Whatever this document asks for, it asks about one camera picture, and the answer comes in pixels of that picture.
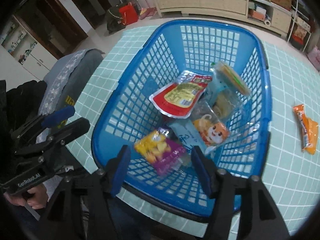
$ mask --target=red container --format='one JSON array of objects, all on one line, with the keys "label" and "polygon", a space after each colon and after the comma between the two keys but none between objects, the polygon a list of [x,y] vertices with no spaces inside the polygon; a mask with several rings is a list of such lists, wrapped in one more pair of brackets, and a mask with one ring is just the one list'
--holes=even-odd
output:
[{"label": "red container", "polygon": [[131,4],[121,7],[119,12],[122,15],[122,23],[124,25],[129,25],[138,21],[138,15]]}]

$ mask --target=paper roll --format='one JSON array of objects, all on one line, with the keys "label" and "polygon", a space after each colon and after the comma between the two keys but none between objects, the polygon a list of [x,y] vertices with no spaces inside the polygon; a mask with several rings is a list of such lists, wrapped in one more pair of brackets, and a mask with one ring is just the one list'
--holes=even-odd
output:
[{"label": "paper roll", "polygon": [[267,26],[270,26],[271,25],[271,22],[269,19],[265,19],[264,20],[264,24],[267,25]]}]

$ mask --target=barcode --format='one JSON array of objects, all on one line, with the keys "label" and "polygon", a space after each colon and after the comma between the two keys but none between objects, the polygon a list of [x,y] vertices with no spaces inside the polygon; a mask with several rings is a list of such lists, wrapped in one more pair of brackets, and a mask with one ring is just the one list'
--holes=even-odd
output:
[{"label": "barcode", "polygon": [[188,100],[185,100],[183,99],[180,104],[183,105],[183,106],[190,106],[192,103],[192,101],[188,101]]}]

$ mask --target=pink bag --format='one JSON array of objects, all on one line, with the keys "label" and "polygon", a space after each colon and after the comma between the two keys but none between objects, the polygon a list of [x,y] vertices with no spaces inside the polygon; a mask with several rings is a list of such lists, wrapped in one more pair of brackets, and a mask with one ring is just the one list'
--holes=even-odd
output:
[{"label": "pink bag", "polygon": [[308,59],[320,71],[320,50],[315,46],[312,51],[307,54]]}]

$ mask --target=purple package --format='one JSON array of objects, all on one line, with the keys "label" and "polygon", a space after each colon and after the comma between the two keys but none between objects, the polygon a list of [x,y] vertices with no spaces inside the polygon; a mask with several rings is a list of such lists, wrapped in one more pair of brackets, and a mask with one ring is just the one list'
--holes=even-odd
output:
[{"label": "purple package", "polygon": [[170,150],[162,154],[162,160],[157,159],[156,162],[151,164],[159,176],[167,174],[170,169],[176,167],[180,157],[187,152],[182,145],[170,139],[165,139],[165,142],[170,146]]}]

